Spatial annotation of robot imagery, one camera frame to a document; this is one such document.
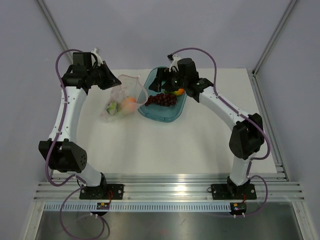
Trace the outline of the teal plastic tray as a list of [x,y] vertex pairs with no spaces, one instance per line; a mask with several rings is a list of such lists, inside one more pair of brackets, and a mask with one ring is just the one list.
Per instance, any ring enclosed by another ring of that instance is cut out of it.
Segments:
[[[158,94],[155,91],[149,90],[149,86],[151,83],[155,80],[157,70],[158,69],[164,69],[164,66],[156,67],[152,69],[146,78],[146,81],[143,85],[143,87],[146,89],[148,96],[155,96]],[[164,123],[170,123],[175,121],[183,112],[183,108],[185,105],[187,99],[187,95],[184,93],[183,95],[180,95],[177,97],[177,103],[175,105],[171,106],[162,106],[162,105],[156,105],[154,103],[145,106],[142,105],[138,112],[151,120],[158,121],[158,122],[164,122]]]

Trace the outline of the orange toy peach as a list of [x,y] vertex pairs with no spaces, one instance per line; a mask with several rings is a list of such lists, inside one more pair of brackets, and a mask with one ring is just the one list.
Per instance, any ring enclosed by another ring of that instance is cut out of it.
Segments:
[[120,103],[120,113],[127,115],[137,110],[137,101],[134,97],[126,97]]

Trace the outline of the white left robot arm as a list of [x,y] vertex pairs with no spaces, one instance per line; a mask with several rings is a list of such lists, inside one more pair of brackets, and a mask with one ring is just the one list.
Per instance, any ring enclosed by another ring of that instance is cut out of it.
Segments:
[[58,57],[66,53],[72,54],[72,64],[64,75],[55,70],[61,86],[56,121],[48,139],[38,144],[45,160],[47,181],[54,187],[61,187],[75,179],[82,200],[120,200],[124,186],[108,183],[105,175],[88,163],[86,150],[77,144],[77,129],[91,87],[107,90],[121,82],[102,60],[97,48],[90,52],[67,49]]

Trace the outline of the clear zip top bag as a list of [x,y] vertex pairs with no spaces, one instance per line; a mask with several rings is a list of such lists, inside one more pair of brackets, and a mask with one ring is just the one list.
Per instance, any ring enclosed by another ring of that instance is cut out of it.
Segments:
[[140,83],[140,75],[118,76],[121,85],[111,88],[110,96],[100,117],[105,122],[114,122],[120,118],[135,113],[148,100],[148,93]]

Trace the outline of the toy mango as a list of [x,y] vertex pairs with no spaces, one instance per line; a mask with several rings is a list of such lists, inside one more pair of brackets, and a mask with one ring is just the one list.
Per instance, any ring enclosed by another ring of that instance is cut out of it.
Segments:
[[178,96],[182,96],[185,93],[185,90],[183,88],[179,88],[178,90],[167,91],[166,93],[178,97]]

